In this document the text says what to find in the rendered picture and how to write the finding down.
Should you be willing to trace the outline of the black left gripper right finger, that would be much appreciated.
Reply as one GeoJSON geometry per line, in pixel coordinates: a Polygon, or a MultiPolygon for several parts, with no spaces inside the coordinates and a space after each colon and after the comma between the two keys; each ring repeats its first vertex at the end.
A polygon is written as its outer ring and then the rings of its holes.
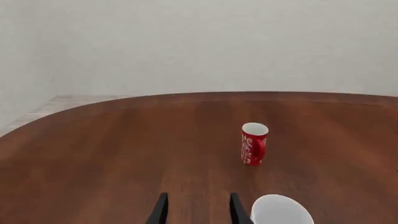
{"type": "Polygon", "coordinates": [[[237,193],[230,194],[229,213],[232,224],[252,224],[252,220],[245,212],[237,193]]]}

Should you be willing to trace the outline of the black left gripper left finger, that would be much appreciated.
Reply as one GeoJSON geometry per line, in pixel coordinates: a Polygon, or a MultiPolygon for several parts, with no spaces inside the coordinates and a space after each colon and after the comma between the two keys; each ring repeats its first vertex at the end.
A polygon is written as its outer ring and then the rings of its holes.
{"type": "Polygon", "coordinates": [[[168,193],[161,193],[146,224],[166,224],[169,210],[168,193]]]}

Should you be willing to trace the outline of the red mug with white pattern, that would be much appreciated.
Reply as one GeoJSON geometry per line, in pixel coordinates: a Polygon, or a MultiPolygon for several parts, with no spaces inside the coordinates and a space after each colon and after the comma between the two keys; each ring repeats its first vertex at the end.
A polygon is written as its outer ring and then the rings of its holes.
{"type": "Polygon", "coordinates": [[[265,156],[269,129],[264,124],[246,123],[241,128],[241,160],[247,166],[259,166],[265,156]]]}

